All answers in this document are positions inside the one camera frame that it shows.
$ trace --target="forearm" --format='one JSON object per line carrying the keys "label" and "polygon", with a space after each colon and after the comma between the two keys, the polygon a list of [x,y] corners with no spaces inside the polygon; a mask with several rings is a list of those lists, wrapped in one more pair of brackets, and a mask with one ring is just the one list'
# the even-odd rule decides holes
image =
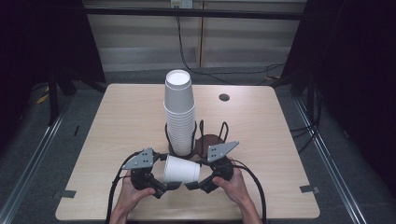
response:
{"label": "forearm", "polygon": [[251,199],[247,199],[244,202],[239,203],[238,206],[241,210],[244,224],[262,224],[262,220],[260,219],[254,202],[251,201]]}

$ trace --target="black curtain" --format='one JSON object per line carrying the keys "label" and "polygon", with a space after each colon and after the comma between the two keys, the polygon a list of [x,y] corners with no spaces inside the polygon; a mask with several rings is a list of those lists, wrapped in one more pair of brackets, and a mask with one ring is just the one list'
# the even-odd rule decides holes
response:
{"label": "black curtain", "polygon": [[88,18],[38,7],[83,7],[81,0],[14,0],[0,7],[0,143],[12,137],[30,91],[48,82],[51,71],[60,80],[106,82]]}
{"label": "black curtain", "polygon": [[396,4],[308,0],[306,10],[321,13],[336,2],[332,8],[342,11],[334,14],[335,26],[302,21],[283,75],[303,71],[293,83],[299,91],[312,75],[326,105],[396,196]]}

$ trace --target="black cable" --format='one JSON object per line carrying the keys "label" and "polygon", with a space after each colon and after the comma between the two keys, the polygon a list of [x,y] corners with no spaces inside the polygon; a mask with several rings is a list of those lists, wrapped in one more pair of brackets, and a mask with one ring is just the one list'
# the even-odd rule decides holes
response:
{"label": "black cable", "polygon": [[304,151],[304,149],[306,149],[306,147],[309,145],[309,143],[311,143],[312,140],[317,136],[317,133],[318,133],[318,130],[315,130],[315,132],[308,139],[308,141],[305,143],[305,145],[302,148],[300,148],[300,150],[298,150],[298,153],[301,153],[302,151]]}
{"label": "black cable", "polygon": [[320,95],[318,89],[316,89],[316,93],[317,93],[317,106],[318,106],[318,116],[315,119],[315,121],[313,123],[311,123],[308,126],[305,126],[303,128],[298,128],[298,129],[290,129],[291,132],[299,132],[299,131],[303,131],[302,133],[299,133],[297,135],[293,136],[293,139],[296,139],[302,135],[304,135],[305,133],[307,133],[309,130],[316,128],[316,130],[318,130],[319,128],[319,124],[320,124],[320,118],[321,118],[321,110],[322,110],[322,100],[323,97]]}
{"label": "black cable", "polygon": [[[123,163],[122,166],[125,165],[127,161],[129,161],[132,157],[136,156],[139,154],[139,152],[135,152],[131,156],[129,156]],[[127,177],[127,176],[120,176],[120,173],[122,171],[122,166],[120,167],[119,171],[117,172],[116,177],[114,178],[110,192],[108,194],[108,204],[107,204],[107,215],[106,215],[106,221],[105,223],[108,224],[110,222],[110,216],[111,216],[111,210],[113,209],[113,198],[114,198],[114,192],[116,191],[117,184],[119,183],[120,179]]]}
{"label": "black cable", "polygon": [[254,182],[257,185],[257,189],[259,190],[260,193],[260,197],[262,198],[262,223],[265,224],[267,222],[267,209],[266,209],[266,204],[265,204],[265,195],[264,195],[264,190],[262,189],[262,184],[259,181],[259,178],[257,178],[253,172],[251,172],[251,170],[241,161],[236,161],[241,163],[242,165],[233,165],[233,167],[235,168],[239,168],[239,169],[243,169],[245,171],[247,171],[250,176],[253,178]]}
{"label": "black cable", "polygon": [[264,79],[264,81],[254,84],[255,86],[260,86],[262,83],[264,83],[269,75],[269,71],[276,69],[277,67],[281,66],[281,65],[285,65],[285,63],[274,63],[274,64],[270,64],[268,66],[266,66],[266,68],[264,70],[261,71],[256,71],[256,72],[218,72],[218,73],[204,73],[204,72],[199,72],[199,71],[194,71],[192,70],[186,62],[186,59],[184,57],[184,51],[183,51],[183,43],[181,41],[181,31],[180,31],[180,17],[176,17],[177,19],[177,30],[178,30],[178,43],[179,43],[179,51],[180,51],[180,56],[181,56],[181,61],[183,62],[184,66],[192,73],[198,74],[198,75],[203,75],[203,76],[209,76],[209,77],[213,77],[214,79],[217,79],[221,82],[225,82],[227,84],[230,85],[238,85],[236,83],[232,83],[230,81],[221,79],[219,77],[215,77],[213,75],[236,75],[236,74],[259,74],[259,73],[266,73],[266,77]]}

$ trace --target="wooden table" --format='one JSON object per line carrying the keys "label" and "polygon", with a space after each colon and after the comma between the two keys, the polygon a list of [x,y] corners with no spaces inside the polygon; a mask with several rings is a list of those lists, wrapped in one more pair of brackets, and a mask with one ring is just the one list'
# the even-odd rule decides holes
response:
{"label": "wooden table", "polygon": [[[205,133],[219,134],[221,123],[230,127],[227,142],[238,140],[229,156],[243,162],[260,179],[265,192],[267,217],[315,218],[319,209],[304,167],[290,135],[274,90],[270,87],[192,87],[196,120],[205,121]],[[222,93],[228,102],[219,99]],[[66,189],[73,199],[62,198],[56,217],[60,220],[104,220],[111,181],[122,162],[146,147],[168,152],[164,134],[164,85],[112,84],[98,109]],[[153,173],[163,178],[164,161]],[[200,180],[211,174],[203,167]],[[247,188],[261,213],[260,194],[250,175],[243,172]],[[120,183],[114,204],[118,199]],[[210,194],[184,186],[167,191],[160,200],[147,197],[130,214],[133,220],[232,220],[240,219],[238,207],[222,189]]]}

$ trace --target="wall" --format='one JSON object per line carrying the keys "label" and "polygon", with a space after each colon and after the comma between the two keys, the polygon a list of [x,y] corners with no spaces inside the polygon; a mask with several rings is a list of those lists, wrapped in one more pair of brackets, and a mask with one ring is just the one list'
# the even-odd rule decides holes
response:
{"label": "wall", "polygon": [[[170,0],[85,0],[85,6],[170,7]],[[193,1],[193,8],[303,12],[304,1]],[[177,19],[89,15],[105,72],[180,68]],[[265,66],[287,59],[298,21],[180,18],[189,67]]]}

